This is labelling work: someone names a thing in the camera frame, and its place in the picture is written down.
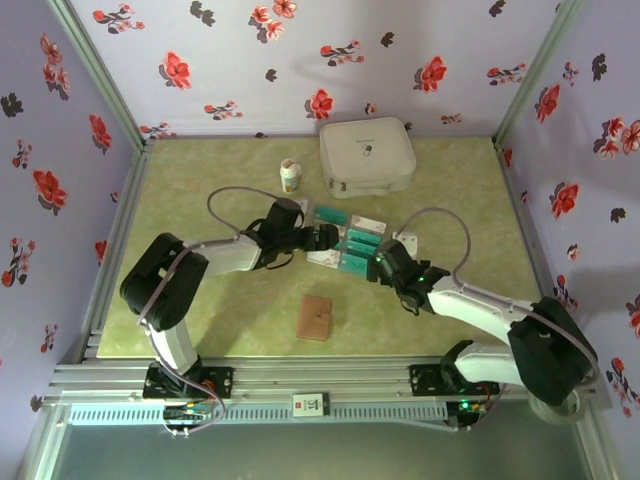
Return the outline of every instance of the green tabletop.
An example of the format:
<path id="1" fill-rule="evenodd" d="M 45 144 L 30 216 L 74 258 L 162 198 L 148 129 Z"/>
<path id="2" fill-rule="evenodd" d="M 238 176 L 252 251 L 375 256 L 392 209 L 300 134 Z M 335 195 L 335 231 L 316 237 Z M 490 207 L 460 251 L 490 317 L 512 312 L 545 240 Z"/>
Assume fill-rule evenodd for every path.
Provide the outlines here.
<path id="1" fill-rule="evenodd" d="M 502 295 L 537 300 L 539 293 L 491 140 L 419 138 L 411 143 L 417 168 L 407 190 L 386 197 L 336 200 L 322 180 L 316 138 L 160 140 L 147 167 L 118 286 L 162 232 L 183 240 L 230 236 L 231 230 L 207 212 L 207 195 L 228 185 L 282 193 L 280 162 L 293 158 L 302 165 L 303 181 L 292 198 L 310 198 L 381 220 L 390 230 L 424 206 L 455 211 L 473 238 L 471 258 L 461 277 Z M 267 197 L 245 192 L 224 192 L 214 200 L 216 212 L 242 228 L 264 217 L 270 204 Z M 447 216 L 424 215 L 407 230 L 419 237 L 418 258 L 436 266 L 451 270 L 464 253 L 464 234 Z M 304 295 L 333 302 L 333 327 L 325 342 L 295 336 Z M 452 318 L 427 313 L 414 317 L 400 307 L 390 288 L 314 265 L 303 253 L 279 270 L 206 278 L 186 322 L 194 345 L 205 357 L 441 355 L 462 339 L 496 341 Z M 135 316 L 116 292 L 99 356 L 150 355 Z"/>

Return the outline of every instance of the white case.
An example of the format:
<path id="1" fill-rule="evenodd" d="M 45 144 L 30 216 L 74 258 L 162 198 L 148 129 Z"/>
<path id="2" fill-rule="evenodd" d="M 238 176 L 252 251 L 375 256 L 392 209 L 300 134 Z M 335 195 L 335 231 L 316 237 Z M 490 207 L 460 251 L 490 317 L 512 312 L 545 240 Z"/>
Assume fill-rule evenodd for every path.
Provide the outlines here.
<path id="1" fill-rule="evenodd" d="M 320 159 L 325 184 L 335 198 L 404 190 L 416 169 L 404 125 L 393 117 L 324 126 Z"/>

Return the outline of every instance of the wire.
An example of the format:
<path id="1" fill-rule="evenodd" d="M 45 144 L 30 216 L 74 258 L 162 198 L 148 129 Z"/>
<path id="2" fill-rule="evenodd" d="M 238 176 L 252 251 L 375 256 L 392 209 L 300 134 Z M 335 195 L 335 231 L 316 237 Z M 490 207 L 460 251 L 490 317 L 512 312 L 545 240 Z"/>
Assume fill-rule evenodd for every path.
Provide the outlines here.
<path id="1" fill-rule="evenodd" d="M 217 195 L 217 194 L 219 194 L 221 192 L 225 192 L 227 190 L 246 190 L 248 192 L 260 193 L 262 195 L 266 195 L 267 197 L 271 197 L 271 198 L 274 198 L 276 200 L 278 199 L 278 196 L 277 195 L 273 195 L 272 193 L 265 192 L 264 190 L 260 190 L 258 188 L 244 187 L 242 185 L 233 185 L 233 186 L 230 186 L 230 187 L 222 187 L 222 188 L 219 188 L 219 189 L 214 190 L 213 192 L 211 192 L 209 194 L 209 196 L 207 197 L 207 210 L 209 210 L 209 213 L 211 214 L 211 216 L 213 218 L 215 218 L 220 223 L 226 225 L 231 230 L 233 230 L 235 232 L 236 236 L 240 235 L 240 229 L 238 227 L 236 227 L 235 225 L 227 222 L 226 220 L 223 220 L 218 215 L 216 215 L 216 213 L 213 211 L 213 208 L 211 207 L 211 200 L 213 199 L 213 197 L 215 195 Z"/>
<path id="2" fill-rule="evenodd" d="M 513 300 L 511 298 L 503 297 L 503 296 L 500 296 L 500 295 L 493 294 L 491 292 L 486 292 L 486 291 L 483 291 L 483 290 L 479 290 L 477 288 L 472 287 L 471 285 L 467 285 L 466 283 L 463 283 L 462 281 L 460 281 L 458 279 L 458 272 L 464 266 L 464 264 L 467 263 L 467 260 L 469 259 L 469 256 L 471 255 L 471 233 L 469 232 L 469 227 L 467 226 L 467 224 L 464 223 L 464 220 L 462 220 L 462 218 L 460 218 L 457 214 L 455 214 L 451 210 L 447 210 L 446 208 L 440 208 L 440 207 L 425 207 L 425 208 L 422 208 L 422 209 L 418 210 L 417 212 L 413 213 L 407 219 L 407 221 L 404 222 L 404 224 L 398 229 L 398 236 L 404 231 L 404 229 L 407 227 L 407 225 L 409 225 L 409 223 L 411 223 L 411 221 L 415 217 L 417 217 L 418 215 L 421 215 L 423 213 L 426 213 L 426 212 L 445 213 L 445 214 L 453 217 L 454 219 L 456 219 L 456 221 L 460 224 L 460 226 L 464 230 L 464 235 L 465 235 L 466 240 L 467 240 L 467 248 L 466 248 L 466 250 L 464 252 L 464 256 L 462 257 L 462 260 L 460 260 L 460 262 L 455 266 L 455 268 L 451 272 L 451 278 L 453 279 L 453 283 L 456 285 L 456 287 L 458 287 L 460 289 L 460 291 L 466 290 L 468 292 L 472 292 L 475 295 L 477 295 L 480 298 L 483 298 L 485 300 L 489 300 L 489 301 L 492 301 L 492 302 L 493 301 L 497 301 L 498 303 L 501 303 L 503 307 L 508 308 L 510 311 L 515 310 L 515 311 L 517 311 L 519 313 L 522 313 L 522 314 L 524 314 L 526 316 L 534 318 L 538 322 L 542 323 L 545 327 L 547 327 L 550 330 L 553 330 L 554 332 L 562 335 L 567 341 L 569 341 L 574 347 L 576 347 L 580 351 L 580 353 L 582 353 L 587 358 L 587 360 L 589 360 L 589 363 L 591 364 L 591 368 L 593 370 L 593 375 L 591 376 L 591 378 L 589 378 L 586 381 L 582 382 L 580 385 L 583 386 L 583 387 L 587 387 L 589 385 L 594 384 L 598 380 L 598 378 L 600 377 L 600 367 L 598 366 L 598 360 L 591 353 L 591 351 L 589 351 L 589 349 L 587 347 L 585 347 L 582 344 L 582 342 L 580 342 L 580 340 L 578 340 L 575 336 L 571 335 L 564 328 L 559 327 L 555 323 L 547 320 L 542 315 L 539 315 L 538 313 L 536 313 L 534 311 L 528 310 L 528 309 L 526 309 L 524 307 L 521 307 L 521 306 L 517 305 L 515 303 L 515 300 Z M 496 399 L 493 402 L 494 404 L 498 401 L 500 396 L 501 395 L 498 395 L 498 397 L 496 397 Z"/>

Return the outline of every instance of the robotic arm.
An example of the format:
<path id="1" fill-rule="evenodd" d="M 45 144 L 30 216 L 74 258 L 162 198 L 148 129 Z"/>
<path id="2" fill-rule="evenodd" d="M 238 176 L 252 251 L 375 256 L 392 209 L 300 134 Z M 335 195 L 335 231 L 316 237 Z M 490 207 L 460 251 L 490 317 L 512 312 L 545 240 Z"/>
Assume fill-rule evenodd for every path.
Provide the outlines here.
<path id="1" fill-rule="evenodd" d="M 127 275 L 121 296 L 144 317 L 159 357 L 191 379 L 189 385 L 202 382 L 201 361 L 183 318 L 205 273 L 280 268 L 296 250 L 328 250 L 339 241 L 333 225 L 302 225 L 300 206 L 278 198 L 265 219 L 252 222 L 233 239 L 187 247 L 169 233 L 160 235 Z M 289 259 L 274 265 L 280 254 Z M 377 249 L 368 280 L 394 288 L 401 306 L 414 315 L 424 311 L 457 318 L 503 342 L 483 346 L 463 341 L 442 358 L 442 377 L 455 391 L 486 381 L 516 384 L 557 406 L 585 381 L 594 362 L 597 365 L 593 348 L 557 300 L 515 302 L 461 284 L 448 271 L 413 260 L 397 240 Z M 164 381 L 183 397 L 194 393 L 171 375 Z"/>

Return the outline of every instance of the white bottle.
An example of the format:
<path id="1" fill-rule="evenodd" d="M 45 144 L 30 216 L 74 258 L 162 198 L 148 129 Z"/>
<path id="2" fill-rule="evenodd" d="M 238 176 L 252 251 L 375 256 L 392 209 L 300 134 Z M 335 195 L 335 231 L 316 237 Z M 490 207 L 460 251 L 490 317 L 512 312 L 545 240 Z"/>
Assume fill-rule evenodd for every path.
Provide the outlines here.
<path id="1" fill-rule="evenodd" d="M 280 181 L 282 182 L 282 191 L 285 193 L 293 193 L 298 189 L 300 183 L 300 165 L 287 158 L 280 163 Z"/>

